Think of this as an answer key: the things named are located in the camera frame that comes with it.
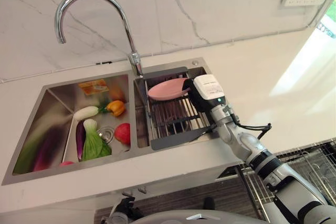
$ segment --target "robotic arm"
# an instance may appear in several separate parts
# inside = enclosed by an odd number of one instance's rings
[[[248,164],[275,192],[274,203],[290,223],[336,223],[336,208],[329,206],[324,196],[289,165],[283,164],[255,136],[245,129],[260,129],[261,136],[270,129],[240,125],[233,109],[226,103],[222,87],[212,74],[188,79],[190,100],[196,109],[212,117],[221,139],[233,153]]]

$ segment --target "white marble wall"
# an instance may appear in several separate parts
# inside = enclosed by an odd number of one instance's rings
[[[54,32],[61,0],[0,0],[0,80],[126,58],[121,20],[102,0],[80,0]],[[283,8],[280,0],[117,0],[140,54],[214,44],[306,26],[317,7]]]

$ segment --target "bok choy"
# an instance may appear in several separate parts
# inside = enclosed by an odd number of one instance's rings
[[[111,148],[97,133],[97,122],[93,119],[86,119],[83,123],[86,139],[83,148],[82,161],[111,155]]]

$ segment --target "metal rack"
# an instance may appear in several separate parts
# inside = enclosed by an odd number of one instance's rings
[[[188,78],[188,74],[173,75],[165,77],[164,79],[145,80],[146,94],[154,85],[179,77]],[[154,101],[147,99],[147,103],[153,139],[210,126],[206,114],[198,112],[195,109],[188,94],[168,101]]]
[[[312,183],[332,205],[336,206],[336,138],[302,149],[278,153],[277,156]],[[265,204],[273,202],[274,194],[265,187],[251,168],[245,164],[241,164],[240,168],[258,211],[269,222]]]

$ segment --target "chrome faucet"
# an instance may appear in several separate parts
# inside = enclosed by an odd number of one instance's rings
[[[56,32],[57,40],[61,44],[64,44],[66,42],[65,37],[64,37],[64,33],[63,33],[63,25],[62,25],[63,16],[64,16],[65,12],[67,11],[68,7],[75,1],[76,0],[62,0],[62,2],[57,7],[57,10],[56,10],[56,13],[55,13],[55,32]],[[118,13],[119,13],[119,15],[122,19],[122,22],[123,22],[125,30],[126,30],[127,38],[128,38],[129,43],[130,43],[131,50],[132,50],[132,52],[128,55],[128,58],[131,62],[134,73],[137,74],[138,76],[142,76],[143,73],[142,73],[140,55],[136,51],[136,48],[135,48],[135,45],[134,45],[134,40],[133,40],[133,37],[132,37],[131,32],[130,32],[130,26],[128,24],[126,15],[125,15],[123,9],[121,8],[121,6],[119,5],[119,3],[116,0],[105,0],[105,1],[107,1],[108,3],[113,5],[113,7],[118,11]]]

